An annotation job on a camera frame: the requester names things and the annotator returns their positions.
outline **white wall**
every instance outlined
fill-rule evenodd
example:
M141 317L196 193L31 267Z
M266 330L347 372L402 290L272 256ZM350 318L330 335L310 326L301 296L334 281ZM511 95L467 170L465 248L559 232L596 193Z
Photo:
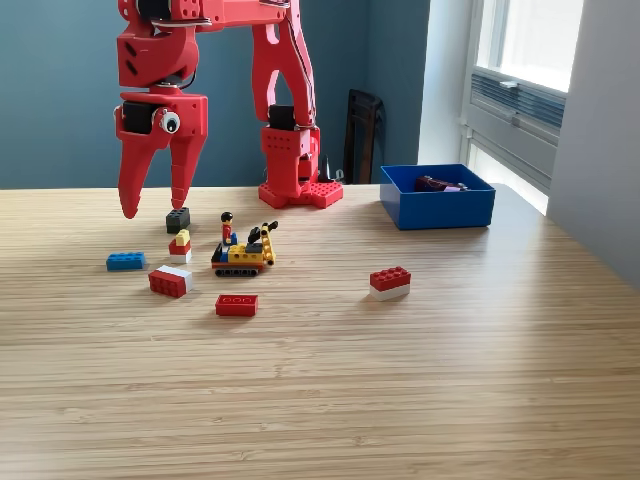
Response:
M548 214L640 288L638 24L638 0L585 0Z
M473 0L431 0L418 163L458 163Z

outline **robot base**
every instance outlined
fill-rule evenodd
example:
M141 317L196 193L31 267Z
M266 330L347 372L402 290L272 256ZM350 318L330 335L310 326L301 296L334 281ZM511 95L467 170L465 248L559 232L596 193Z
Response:
M276 195L266 183L260 185L258 193L260 199L273 208L284 208L287 205L313 205L316 208L324 209L344 197L342 184L337 182L312 183L299 198Z

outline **window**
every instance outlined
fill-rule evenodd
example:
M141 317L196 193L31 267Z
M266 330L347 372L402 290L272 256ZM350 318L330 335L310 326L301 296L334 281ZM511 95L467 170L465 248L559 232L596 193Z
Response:
M485 0L477 65L569 91L584 0Z
M583 2L474 0L462 162L478 163L479 147L548 193Z

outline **lego stack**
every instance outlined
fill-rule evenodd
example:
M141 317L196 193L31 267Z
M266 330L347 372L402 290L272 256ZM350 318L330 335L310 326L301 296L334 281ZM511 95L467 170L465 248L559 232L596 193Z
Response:
M171 263L183 265L191 260L191 238L189 230L180 230L169 245Z
M372 273L369 293L379 302L407 295L411 290L411 274L402 267Z

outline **white lego brick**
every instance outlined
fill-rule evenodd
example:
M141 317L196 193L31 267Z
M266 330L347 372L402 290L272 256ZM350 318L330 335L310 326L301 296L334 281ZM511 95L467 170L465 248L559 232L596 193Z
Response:
M191 261L191 250L187 252L186 255L170 255L171 263L176 265L184 265L185 263L189 263Z
M402 285L401 287L392 288L390 290L385 290L381 292L377 290L375 287L369 285L369 293L373 298L378 300L379 302L386 302L387 300L391 300L393 298L398 298L403 295L409 294L411 291L411 285Z
M180 270L178 268L167 267L166 265L163 265L162 267L158 268L158 271L184 278L184 283L187 287L187 292L193 288L193 274L191 272L187 272L186 270Z

